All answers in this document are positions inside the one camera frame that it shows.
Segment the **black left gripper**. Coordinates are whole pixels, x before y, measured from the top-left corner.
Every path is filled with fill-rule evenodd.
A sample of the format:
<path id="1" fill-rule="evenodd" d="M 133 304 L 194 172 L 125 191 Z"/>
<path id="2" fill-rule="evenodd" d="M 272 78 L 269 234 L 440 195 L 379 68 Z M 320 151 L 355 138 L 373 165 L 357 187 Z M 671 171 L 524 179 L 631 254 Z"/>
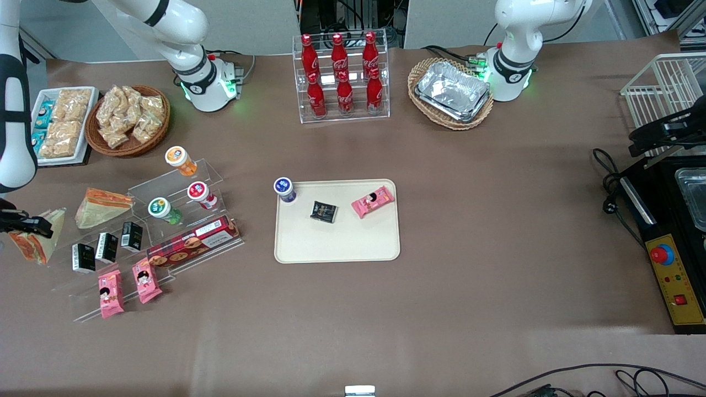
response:
<path id="1" fill-rule="evenodd" d="M 704 108 L 689 108 L 632 131 L 628 151 L 632 157 L 662 146 L 694 147 L 704 142 Z"/>

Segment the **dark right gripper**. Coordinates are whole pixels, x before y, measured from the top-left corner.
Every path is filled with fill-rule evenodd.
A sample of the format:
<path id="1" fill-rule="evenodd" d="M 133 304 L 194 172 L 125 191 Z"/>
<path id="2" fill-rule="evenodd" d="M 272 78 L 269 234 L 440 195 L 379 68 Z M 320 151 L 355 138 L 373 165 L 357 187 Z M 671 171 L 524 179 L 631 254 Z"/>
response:
<path id="1" fill-rule="evenodd" d="M 1 232 L 27 232 L 41 237 L 53 237 L 51 223 L 40 216 L 20 219 L 20 211 L 15 205 L 1 198 Z"/>

